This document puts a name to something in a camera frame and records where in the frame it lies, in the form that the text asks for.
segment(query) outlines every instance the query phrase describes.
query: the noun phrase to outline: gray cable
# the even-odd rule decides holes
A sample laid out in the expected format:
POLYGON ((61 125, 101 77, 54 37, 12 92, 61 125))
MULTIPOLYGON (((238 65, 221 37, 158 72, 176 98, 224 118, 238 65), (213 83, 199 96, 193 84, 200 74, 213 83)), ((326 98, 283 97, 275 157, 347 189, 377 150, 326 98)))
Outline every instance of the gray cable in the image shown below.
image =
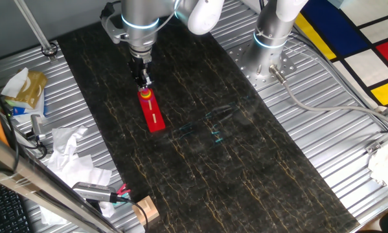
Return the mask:
POLYGON ((370 109, 367 109, 367 108, 364 108, 364 107, 357 107, 357 106, 336 106, 336 107, 309 107, 307 105, 304 105, 302 102, 300 102, 296 97, 295 95, 292 93, 292 91, 290 90, 290 87, 289 85, 287 84, 287 82, 283 83, 283 86, 284 88, 287 90, 287 92, 289 93, 290 97, 294 100, 294 102, 300 106, 301 108, 304 108, 306 110, 309 110, 309 111, 336 111, 336 110, 345 110, 345 109, 348 109, 348 110, 357 110, 357 111, 363 111, 364 113, 368 113, 368 114, 372 114, 386 122, 388 122, 388 117, 382 115, 382 114, 379 114, 373 110, 370 110, 370 109))
MULTIPOLYGON (((158 32, 159 30, 161 30, 169 21, 170 19, 172 19, 172 17, 174 16, 175 12, 178 10, 180 4, 181 4, 182 1, 179 1, 178 5, 175 7, 175 10, 172 12, 172 14, 169 15, 168 19, 165 20, 165 22, 163 22, 157 29, 155 29, 153 32, 145 35, 145 36, 142 36, 142 37, 139 37, 137 39, 122 39, 122 38, 118 38, 120 41, 124 41, 124 42, 129 42, 129 41, 136 41, 136 40, 140 40, 140 39, 144 39, 144 38, 148 38, 150 37, 151 35, 155 34, 156 32, 158 32)), ((106 28, 106 32, 108 33, 109 36, 110 33, 109 33, 109 28, 108 28, 108 21, 110 20, 110 17, 113 16, 110 15, 107 19, 106 19, 106 22, 104 23, 104 26, 106 28)))

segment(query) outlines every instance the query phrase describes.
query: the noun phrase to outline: metal base plate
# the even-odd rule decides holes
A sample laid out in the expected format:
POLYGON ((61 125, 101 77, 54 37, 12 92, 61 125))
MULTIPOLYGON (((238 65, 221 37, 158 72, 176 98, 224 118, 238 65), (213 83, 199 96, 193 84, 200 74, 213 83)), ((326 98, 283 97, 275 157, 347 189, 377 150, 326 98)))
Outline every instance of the metal base plate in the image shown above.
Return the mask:
MULTIPOLYGON (((277 82, 277 79, 274 77, 274 75, 263 73, 257 74, 256 72, 248 71, 245 68, 246 64, 244 64, 242 61, 242 55, 248 49, 250 43, 252 43, 252 41, 247 41, 245 43, 237 45, 229 49, 228 54, 245 74, 245 77, 249 79, 253 87, 256 90, 260 90, 261 88, 273 82, 277 82)), ((289 59, 289 57, 284 52, 282 52, 280 57, 280 64, 278 65, 280 72, 285 75, 285 77, 292 75, 297 70, 295 64, 289 59)))

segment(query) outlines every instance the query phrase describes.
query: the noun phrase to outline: wooden block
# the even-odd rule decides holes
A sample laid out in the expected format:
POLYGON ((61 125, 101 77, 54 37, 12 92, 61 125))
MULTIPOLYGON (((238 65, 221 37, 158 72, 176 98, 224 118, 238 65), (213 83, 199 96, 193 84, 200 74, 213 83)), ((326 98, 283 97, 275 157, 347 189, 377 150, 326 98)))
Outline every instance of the wooden block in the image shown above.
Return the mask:
MULTIPOLYGON (((148 217, 149 223, 151 223, 156 218, 159 218, 159 212, 157 211, 156 206, 152 201, 152 199, 150 198, 150 196, 145 197, 144 199, 142 199, 142 201, 139 201, 137 204, 143 208, 144 212, 146 213, 146 216, 148 217)), ((146 219, 143 216, 142 210, 135 205, 133 205, 131 208, 135 212, 139 222, 143 226, 145 226, 146 219)))

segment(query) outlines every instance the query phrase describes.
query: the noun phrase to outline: black line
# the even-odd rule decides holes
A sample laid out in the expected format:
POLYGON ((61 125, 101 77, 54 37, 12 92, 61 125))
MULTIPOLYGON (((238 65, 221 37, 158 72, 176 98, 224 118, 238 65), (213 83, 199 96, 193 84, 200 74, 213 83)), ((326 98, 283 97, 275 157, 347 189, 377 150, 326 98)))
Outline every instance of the black line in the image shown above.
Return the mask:
POLYGON ((375 52, 375 54, 377 55, 377 57, 379 57, 381 59, 381 61, 386 65, 388 66, 388 60, 382 55, 382 53, 380 51, 378 51, 378 49, 376 47, 373 47, 371 49, 372 51, 375 52))
POLYGON ((378 42, 373 43, 373 45, 376 47, 378 45, 382 45, 382 44, 387 43, 387 42, 388 42, 388 38, 385 38, 383 40, 380 40, 378 42))
POLYGON ((382 103, 374 96, 374 94, 369 90, 369 88, 363 83, 362 79, 356 74, 356 72, 352 69, 352 67, 345 60, 340 61, 344 68, 349 72, 350 75, 355 79, 355 81, 361 86, 363 91, 369 96, 372 100, 374 100, 378 105, 382 105, 382 103))
POLYGON ((381 86, 383 86, 383 85, 385 85, 385 84, 388 84, 388 78, 387 78, 386 80, 380 81, 379 83, 376 83, 376 84, 374 84, 374 85, 370 85, 370 86, 368 87, 368 89, 373 90, 373 89, 378 88, 378 87, 381 87, 381 86))
POLYGON ((388 16, 384 16, 384 17, 381 17, 379 19, 375 19, 375 20, 372 20, 371 22, 368 22, 368 23, 364 23, 362 25, 359 25, 357 26, 358 29, 363 29, 363 28, 366 28, 368 26, 371 26, 371 25, 374 25, 375 23, 380 23, 382 21, 385 21, 388 19, 388 16))
POLYGON ((360 31, 359 27, 357 27, 349 18, 348 16, 342 11, 339 10, 339 13, 344 18, 344 20, 349 24, 349 26, 355 31, 355 33, 358 34, 358 36, 367 44, 367 47, 364 49, 360 49, 355 52, 351 52, 350 54, 346 54, 345 56, 342 56, 340 53, 337 52, 333 44, 331 44, 330 41, 328 41, 327 37, 319 30, 319 28, 316 26, 316 24, 310 20, 309 17, 304 13, 304 11, 301 12, 301 14, 304 16, 304 18, 309 22, 309 24, 314 28, 314 30, 318 33, 318 35, 322 38, 322 40, 328 45, 329 49, 336 55, 336 58, 333 59, 333 62, 340 61, 341 64, 346 68, 346 70, 352 75, 353 79, 359 84, 359 86, 365 91, 365 93, 374 100, 378 105, 383 105, 371 92, 372 89, 377 88, 378 84, 385 85, 388 83, 388 79, 381 81, 379 83, 376 83, 370 87, 367 87, 365 83, 362 81, 362 79, 356 74, 356 72, 352 69, 352 67, 346 62, 345 58, 348 58, 350 56, 353 56, 355 54, 359 54, 361 52, 365 52, 366 50, 372 50, 375 52, 375 54, 381 59, 381 61, 384 62, 384 64, 388 67, 388 61, 383 55, 377 50, 376 46, 388 42, 388 38, 383 39, 376 43, 371 43, 369 39, 360 31))

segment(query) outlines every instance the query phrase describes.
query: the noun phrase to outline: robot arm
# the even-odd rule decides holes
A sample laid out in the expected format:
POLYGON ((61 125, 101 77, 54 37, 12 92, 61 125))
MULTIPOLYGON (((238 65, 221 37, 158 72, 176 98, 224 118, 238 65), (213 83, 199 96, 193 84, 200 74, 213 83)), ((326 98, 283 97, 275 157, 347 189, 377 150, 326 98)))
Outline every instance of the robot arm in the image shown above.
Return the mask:
POLYGON ((152 45, 156 42, 159 18, 174 14, 197 35, 209 32, 218 22, 224 0, 122 0, 123 28, 115 28, 109 20, 114 13, 108 3, 100 16, 102 25, 114 43, 129 43, 129 62, 139 89, 151 83, 149 64, 152 45))

